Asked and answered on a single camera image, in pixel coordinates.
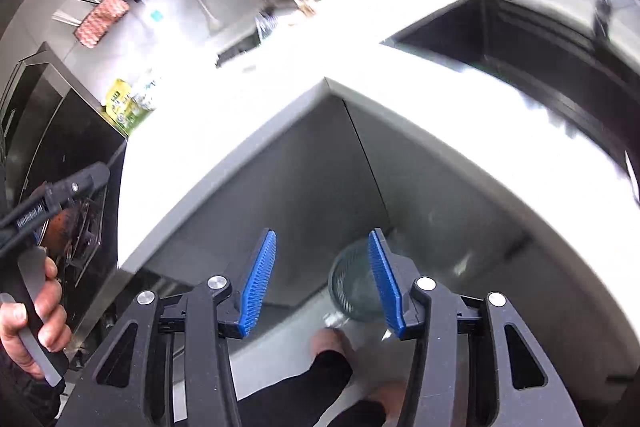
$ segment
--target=human hand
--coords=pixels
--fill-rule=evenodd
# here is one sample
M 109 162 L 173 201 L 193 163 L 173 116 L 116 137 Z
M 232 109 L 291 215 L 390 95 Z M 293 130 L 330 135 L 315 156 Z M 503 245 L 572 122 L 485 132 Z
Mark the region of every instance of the human hand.
M 62 287 L 56 280 L 58 268 L 49 257 L 45 259 L 44 273 L 46 281 L 33 304 L 36 313 L 44 323 L 38 332 L 38 340 L 50 352 L 55 353 L 71 341 L 71 329 L 65 324 L 66 311 L 60 305 Z M 0 342 L 4 350 L 18 367 L 41 380 L 44 378 L 44 373 L 31 358 L 18 336 L 18 331 L 26 326 L 27 310 L 24 304 L 0 305 Z

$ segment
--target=black sink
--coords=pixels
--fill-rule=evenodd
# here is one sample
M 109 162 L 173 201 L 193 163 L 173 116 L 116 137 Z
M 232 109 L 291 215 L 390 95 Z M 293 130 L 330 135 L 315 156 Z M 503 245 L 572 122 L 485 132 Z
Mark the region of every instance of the black sink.
M 486 71 L 561 114 L 640 175 L 640 76 L 607 44 L 509 0 L 461 0 L 384 44 Z

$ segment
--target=metal strainer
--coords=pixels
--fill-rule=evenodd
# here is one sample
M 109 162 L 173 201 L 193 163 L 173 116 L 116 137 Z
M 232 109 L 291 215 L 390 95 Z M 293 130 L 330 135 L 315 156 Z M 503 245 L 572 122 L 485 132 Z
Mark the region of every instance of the metal strainer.
M 329 295 L 347 317 L 374 322 L 383 317 L 376 281 L 369 264 L 369 241 L 359 239 L 342 250 L 329 272 Z

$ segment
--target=white countertop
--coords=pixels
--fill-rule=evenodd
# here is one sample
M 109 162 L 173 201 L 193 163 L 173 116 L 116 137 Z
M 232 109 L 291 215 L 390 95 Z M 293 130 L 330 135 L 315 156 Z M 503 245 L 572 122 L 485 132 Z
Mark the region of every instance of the white countertop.
M 566 136 L 493 77 L 378 44 L 454 1 L 323 0 L 316 17 L 221 70 L 207 65 L 205 48 L 182 60 L 173 73 L 180 91 L 129 139 L 120 268 L 139 270 L 217 188 L 331 91 L 415 139 L 434 140 L 443 155 L 457 151 L 495 179 L 580 255 L 639 334 L 640 208 L 612 160 L 585 137 Z M 531 1 L 590 21 L 589 0 Z M 638 35 L 617 21 L 612 40 L 627 54 L 640 49 Z

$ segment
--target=black pants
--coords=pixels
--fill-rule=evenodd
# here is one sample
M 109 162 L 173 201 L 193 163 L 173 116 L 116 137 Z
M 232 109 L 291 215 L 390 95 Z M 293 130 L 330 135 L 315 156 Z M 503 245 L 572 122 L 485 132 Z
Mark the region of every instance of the black pants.
M 286 378 L 240 400 L 242 427 L 313 427 L 347 387 L 352 374 L 344 356 L 337 351 L 323 351 L 302 375 Z M 385 420 L 382 404 L 360 400 L 335 417 L 329 427 L 382 427 Z

